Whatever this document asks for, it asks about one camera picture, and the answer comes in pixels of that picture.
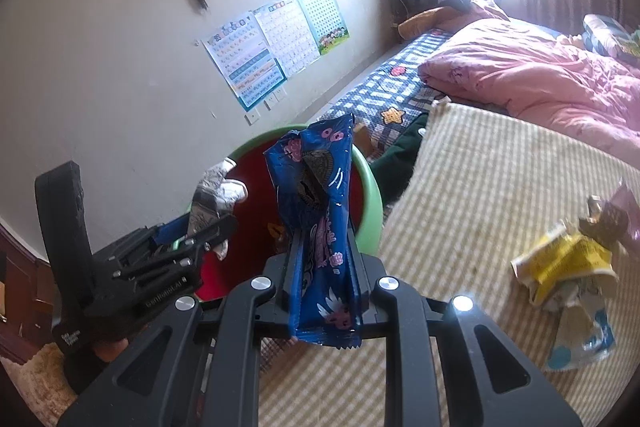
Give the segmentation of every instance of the wooden cabinet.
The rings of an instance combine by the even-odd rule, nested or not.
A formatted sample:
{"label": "wooden cabinet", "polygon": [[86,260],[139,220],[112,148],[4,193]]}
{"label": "wooden cabinet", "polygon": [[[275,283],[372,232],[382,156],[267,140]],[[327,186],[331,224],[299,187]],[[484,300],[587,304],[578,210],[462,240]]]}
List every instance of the wooden cabinet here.
{"label": "wooden cabinet", "polygon": [[0,356],[23,363],[51,342],[53,274],[48,263],[28,252],[1,225],[0,263],[4,265]]}

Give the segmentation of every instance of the educational wall chart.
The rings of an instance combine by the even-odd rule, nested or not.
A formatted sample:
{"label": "educational wall chart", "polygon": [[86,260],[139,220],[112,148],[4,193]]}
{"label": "educational wall chart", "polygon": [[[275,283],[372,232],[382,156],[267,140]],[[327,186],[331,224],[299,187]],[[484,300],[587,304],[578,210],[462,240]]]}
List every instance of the educational wall chart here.
{"label": "educational wall chart", "polygon": [[298,0],[278,0],[254,10],[254,16],[287,77],[320,57]]}
{"label": "educational wall chart", "polygon": [[336,0],[298,0],[322,55],[349,38]]}
{"label": "educational wall chart", "polygon": [[203,41],[245,111],[349,38],[336,0],[278,0]]}
{"label": "educational wall chart", "polygon": [[216,29],[203,43],[245,111],[286,80],[251,12]]}

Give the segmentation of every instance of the pink comforter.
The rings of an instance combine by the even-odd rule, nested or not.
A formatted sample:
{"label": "pink comforter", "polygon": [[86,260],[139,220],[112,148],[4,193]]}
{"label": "pink comforter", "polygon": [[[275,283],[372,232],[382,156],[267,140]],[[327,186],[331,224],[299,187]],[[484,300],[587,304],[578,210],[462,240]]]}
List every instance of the pink comforter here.
{"label": "pink comforter", "polygon": [[640,79],[614,59],[558,44],[535,27],[485,19],[444,43],[418,73],[446,94],[504,106],[640,169]]}

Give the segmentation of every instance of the wall socket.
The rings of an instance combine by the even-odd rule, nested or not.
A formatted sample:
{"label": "wall socket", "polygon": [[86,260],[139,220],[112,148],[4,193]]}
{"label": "wall socket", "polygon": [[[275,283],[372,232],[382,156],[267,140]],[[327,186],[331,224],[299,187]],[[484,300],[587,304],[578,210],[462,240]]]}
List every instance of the wall socket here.
{"label": "wall socket", "polygon": [[260,118],[260,113],[258,112],[258,108],[254,108],[250,112],[246,112],[246,114],[244,115],[244,118],[246,118],[246,121],[249,122],[250,126],[254,125]]}
{"label": "wall socket", "polygon": [[282,102],[287,98],[287,92],[284,90],[284,86],[279,87],[277,90],[273,92],[273,94],[278,99],[278,102]]}
{"label": "wall socket", "polygon": [[269,96],[264,99],[264,105],[267,106],[267,109],[271,111],[273,107],[278,103],[278,97],[274,93],[269,94]]}

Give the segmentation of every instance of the blue snack wrapper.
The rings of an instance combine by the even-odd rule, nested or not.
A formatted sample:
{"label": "blue snack wrapper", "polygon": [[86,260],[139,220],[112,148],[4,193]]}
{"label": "blue snack wrapper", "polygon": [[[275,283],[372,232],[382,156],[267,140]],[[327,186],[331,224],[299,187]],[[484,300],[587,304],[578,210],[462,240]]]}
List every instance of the blue snack wrapper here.
{"label": "blue snack wrapper", "polygon": [[301,231],[295,255],[290,332],[335,347],[362,342],[358,285],[349,246],[349,179],[353,115],[289,131],[264,155],[278,212],[290,235]]}

